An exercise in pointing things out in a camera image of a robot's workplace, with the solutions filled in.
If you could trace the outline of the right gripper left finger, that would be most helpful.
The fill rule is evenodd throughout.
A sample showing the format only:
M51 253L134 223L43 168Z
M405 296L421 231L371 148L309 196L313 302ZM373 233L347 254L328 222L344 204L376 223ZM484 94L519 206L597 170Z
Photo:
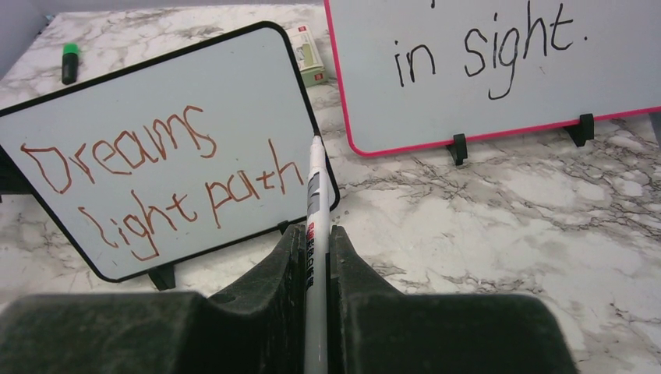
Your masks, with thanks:
M292 225L218 293L32 295L1 315L4 373L299 373L301 251Z

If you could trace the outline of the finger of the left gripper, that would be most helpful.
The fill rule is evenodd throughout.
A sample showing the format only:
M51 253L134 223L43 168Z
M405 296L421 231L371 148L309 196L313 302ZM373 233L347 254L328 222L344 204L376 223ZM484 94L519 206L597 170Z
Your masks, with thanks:
M1 150L1 196L30 195L30 185L4 150Z

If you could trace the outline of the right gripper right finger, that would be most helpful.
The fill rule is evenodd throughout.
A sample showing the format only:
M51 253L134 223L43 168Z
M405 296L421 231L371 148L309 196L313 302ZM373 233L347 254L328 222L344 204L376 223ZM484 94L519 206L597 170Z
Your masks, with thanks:
M511 294L407 295L330 235L333 373L575 373L552 312Z

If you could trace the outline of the white red marker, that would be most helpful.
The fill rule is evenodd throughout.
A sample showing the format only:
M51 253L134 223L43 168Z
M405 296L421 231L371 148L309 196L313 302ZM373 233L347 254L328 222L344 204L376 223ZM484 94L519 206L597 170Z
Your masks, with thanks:
M310 147L306 219L304 373L328 372L327 254L330 221L326 154L320 136Z

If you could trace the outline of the black framed whiteboard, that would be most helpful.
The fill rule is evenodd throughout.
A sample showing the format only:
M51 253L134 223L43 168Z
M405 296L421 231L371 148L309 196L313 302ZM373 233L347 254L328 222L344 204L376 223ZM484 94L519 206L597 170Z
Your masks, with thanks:
M271 21L1 112L2 156L112 283L304 221L317 133Z

